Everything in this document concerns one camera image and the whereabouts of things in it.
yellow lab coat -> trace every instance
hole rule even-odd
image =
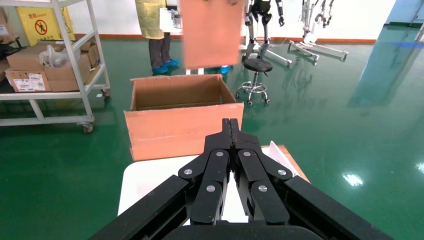
[[[159,29],[159,9],[166,8],[166,0],[135,0],[141,34],[147,39],[163,39]]]

yellow warning sign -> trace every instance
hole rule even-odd
[[[30,46],[35,45],[38,40],[63,39],[52,8],[20,6],[16,10]],[[70,39],[75,40],[68,9],[64,7],[60,11],[65,19],[66,30]]]

plastic bag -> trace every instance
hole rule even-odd
[[[76,60],[80,59],[81,51],[75,51]],[[39,54],[40,64],[47,68],[59,68],[63,65],[70,64],[70,58],[67,49],[56,52],[52,45],[47,45],[47,50]]]

metal shelf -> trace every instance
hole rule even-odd
[[[82,1],[87,2],[88,11],[90,14],[92,30],[85,36],[79,39],[77,42],[72,44],[65,25],[65,21],[62,17],[61,8],[76,4]],[[36,117],[30,118],[8,118],[0,119],[0,126],[18,126],[18,125],[37,125],[37,124],[62,124],[62,123],[76,123],[83,127],[88,127],[94,121],[93,112],[88,100],[88,94],[92,89],[107,90],[110,88],[108,71],[105,65],[105,57],[103,56],[102,44],[100,42],[99,31],[96,24],[96,18],[94,16],[92,0],[0,0],[0,6],[14,6],[14,7],[35,7],[35,8],[52,8],[56,17],[56,21],[60,28],[60,32],[63,36],[63,41],[66,46],[66,50],[69,54],[70,63],[75,74],[76,83],[78,84],[79,91],[74,92],[22,92],[22,93],[6,93],[0,94],[0,101],[13,101],[13,100],[28,100],[34,110]],[[95,37],[98,53],[100,57],[99,67],[94,73],[94,77],[89,84],[84,85],[80,69],[78,67],[77,59],[74,51],[79,49],[89,39]],[[96,84],[100,76],[104,74],[105,84]],[[44,117],[40,107],[37,104],[37,100],[46,99],[82,99],[84,103],[86,115],[76,116],[55,116],[55,117]]]
[[[76,4],[85,0],[60,0],[58,5],[60,8]],[[0,0],[0,6],[12,7],[32,7],[32,8],[54,8],[57,0],[38,0],[38,1],[25,1],[25,0]]]

orange baseboard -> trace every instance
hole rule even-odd
[[[82,33],[75,33],[75,37],[81,38],[84,34]],[[102,39],[146,39],[141,34],[100,34],[100,37]],[[181,40],[183,39],[182,35],[172,35],[173,39]],[[271,40],[273,41],[295,41],[299,42],[302,40],[300,37],[281,37],[276,36],[272,37]],[[376,42],[375,39],[337,39],[337,38],[319,38],[317,40],[319,43],[345,43],[345,44],[373,44]]]

